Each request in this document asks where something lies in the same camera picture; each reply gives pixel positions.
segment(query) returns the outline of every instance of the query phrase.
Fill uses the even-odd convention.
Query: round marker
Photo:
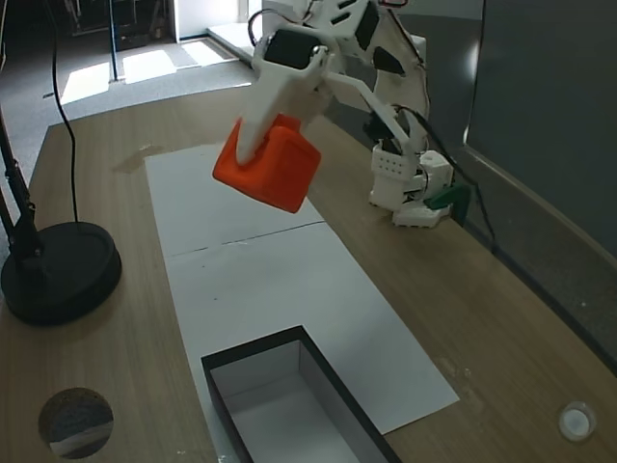
[[[584,402],[572,402],[559,416],[559,430],[571,442],[587,439],[596,429],[596,415]]]

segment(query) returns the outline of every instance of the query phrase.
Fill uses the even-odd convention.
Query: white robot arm
[[[241,115],[237,163],[252,161],[278,114],[306,127],[335,97],[371,115],[370,202],[391,210],[396,225],[434,227],[449,207],[432,210],[424,200],[450,185],[452,167],[427,151],[426,133],[401,111],[428,117],[424,46],[376,0],[311,1],[302,24],[283,25],[255,48],[258,80]],[[345,74],[346,56],[377,69],[374,89]]]

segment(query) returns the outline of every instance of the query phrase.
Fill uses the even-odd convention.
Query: black box
[[[201,363],[240,462],[401,463],[303,327]]]

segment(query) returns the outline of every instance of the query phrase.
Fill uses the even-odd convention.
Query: sunlight
[[[68,104],[109,90],[109,63],[72,72],[62,93],[61,103]]]
[[[191,58],[200,66],[216,65],[217,63],[225,61],[225,58],[202,41],[185,43],[182,45],[182,48],[184,48],[184,51],[191,55]]]
[[[163,50],[129,56],[124,58],[122,63],[124,64],[124,77],[127,84],[175,73],[174,63]]]

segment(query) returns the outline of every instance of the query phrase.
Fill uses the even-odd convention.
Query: desk lamp
[[[7,2],[3,3],[5,13]],[[4,18],[2,14],[0,43]],[[4,65],[4,47],[1,59]],[[121,259],[113,238],[103,228],[79,222],[77,217],[74,222],[37,230],[35,205],[13,156],[1,110],[0,150],[20,213],[14,223],[0,191],[0,220],[11,252],[2,267],[0,283],[9,310],[33,325],[58,325],[89,313],[120,280]]]

